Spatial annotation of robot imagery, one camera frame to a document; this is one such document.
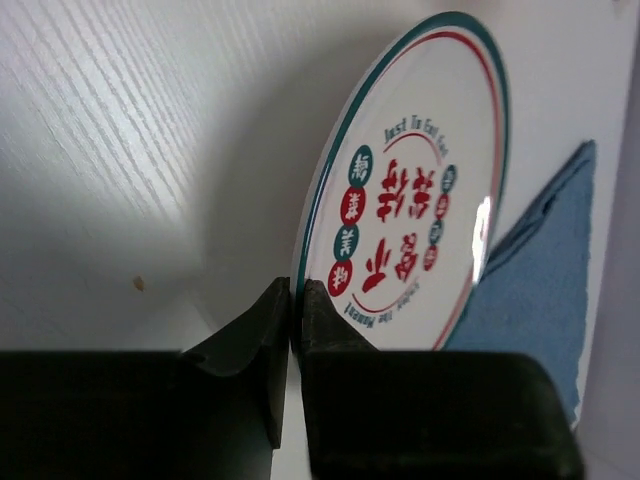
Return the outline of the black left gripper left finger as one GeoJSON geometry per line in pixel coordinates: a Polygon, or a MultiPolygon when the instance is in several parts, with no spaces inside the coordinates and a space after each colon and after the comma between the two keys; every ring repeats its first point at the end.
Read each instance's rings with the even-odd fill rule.
{"type": "Polygon", "coordinates": [[[266,479],[280,447],[289,281],[177,351],[5,351],[5,479],[266,479]]]}

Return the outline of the blue cloth napkin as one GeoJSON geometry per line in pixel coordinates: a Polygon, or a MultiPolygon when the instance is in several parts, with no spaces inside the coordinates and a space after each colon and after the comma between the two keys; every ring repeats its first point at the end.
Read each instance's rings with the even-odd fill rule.
{"type": "Polygon", "coordinates": [[[597,145],[582,143],[493,248],[445,347],[536,359],[575,424],[586,344],[597,145]]]}

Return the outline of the white plate with red characters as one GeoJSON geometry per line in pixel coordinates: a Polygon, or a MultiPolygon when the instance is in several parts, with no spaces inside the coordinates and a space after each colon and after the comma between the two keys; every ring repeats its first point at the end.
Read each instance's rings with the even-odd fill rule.
{"type": "Polygon", "coordinates": [[[293,338],[444,347],[484,271],[510,143],[501,52],[446,11],[394,40],[349,97],[308,190],[293,338]]]}

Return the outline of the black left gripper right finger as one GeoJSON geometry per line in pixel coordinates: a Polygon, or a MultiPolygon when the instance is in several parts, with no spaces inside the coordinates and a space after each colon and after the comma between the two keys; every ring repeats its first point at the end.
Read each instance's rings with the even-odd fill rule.
{"type": "Polygon", "coordinates": [[[581,479],[553,382],[516,353],[380,351],[304,288],[301,391],[316,479],[581,479]]]}

